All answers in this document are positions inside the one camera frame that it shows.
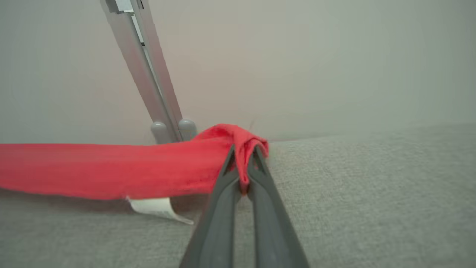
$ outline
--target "white fabric label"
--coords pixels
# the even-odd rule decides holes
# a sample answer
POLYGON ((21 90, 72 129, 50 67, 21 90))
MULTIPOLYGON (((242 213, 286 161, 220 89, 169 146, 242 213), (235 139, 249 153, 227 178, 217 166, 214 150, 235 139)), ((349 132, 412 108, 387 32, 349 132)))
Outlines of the white fabric label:
POLYGON ((156 215, 161 218, 167 218, 176 220, 179 222, 183 222, 185 224, 193 225, 193 221, 177 215, 172 208, 172 204, 170 203, 170 198, 150 198, 150 199, 128 199, 130 202, 130 206, 134 211, 142 213, 142 214, 149 214, 149 215, 156 215))

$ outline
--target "red fabric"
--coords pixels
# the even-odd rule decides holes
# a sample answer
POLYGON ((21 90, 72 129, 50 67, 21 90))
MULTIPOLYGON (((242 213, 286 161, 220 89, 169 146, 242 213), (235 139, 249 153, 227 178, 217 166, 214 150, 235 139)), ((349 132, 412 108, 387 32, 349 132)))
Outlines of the red fabric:
POLYGON ((159 198, 210 193, 232 144, 241 188, 253 148, 268 143, 229 124, 192 141, 152 146, 0 144, 0 187, 90 199, 159 198))

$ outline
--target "folded red fabric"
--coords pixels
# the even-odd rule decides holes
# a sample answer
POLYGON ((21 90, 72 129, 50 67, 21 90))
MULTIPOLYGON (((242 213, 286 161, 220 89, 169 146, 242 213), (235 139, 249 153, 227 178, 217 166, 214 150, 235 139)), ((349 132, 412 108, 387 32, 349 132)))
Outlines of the folded red fabric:
POLYGON ((265 139, 218 124, 192 141, 152 146, 0 144, 0 187, 89 199, 144 199, 210 193, 232 144, 242 191, 255 146, 265 139))

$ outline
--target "gray fabric surface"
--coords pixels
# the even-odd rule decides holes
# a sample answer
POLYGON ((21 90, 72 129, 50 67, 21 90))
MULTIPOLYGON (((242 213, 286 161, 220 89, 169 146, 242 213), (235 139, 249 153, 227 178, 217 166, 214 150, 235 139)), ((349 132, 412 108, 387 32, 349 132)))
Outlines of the gray fabric surface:
MULTIPOLYGON (((476 267, 476 125, 271 144, 312 267, 476 267)), ((174 200, 195 220, 204 196, 174 200)), ((251 203, 235 267, 253 267, 251 203)), ((126 202, 0 191, 0 267, 178 267, 193 227, 126 202)))

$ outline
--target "white wall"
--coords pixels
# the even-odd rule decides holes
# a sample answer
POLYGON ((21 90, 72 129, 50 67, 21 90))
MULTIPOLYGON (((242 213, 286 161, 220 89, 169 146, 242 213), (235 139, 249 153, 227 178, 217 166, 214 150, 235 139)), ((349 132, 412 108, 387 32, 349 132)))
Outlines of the white wall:
POLYGON ((0 142, 154 144, 99 0, 0 10, 0 142))
POLYGON ((149 0, 184 118, 271 139, 476 122, 474 0, 149 0))

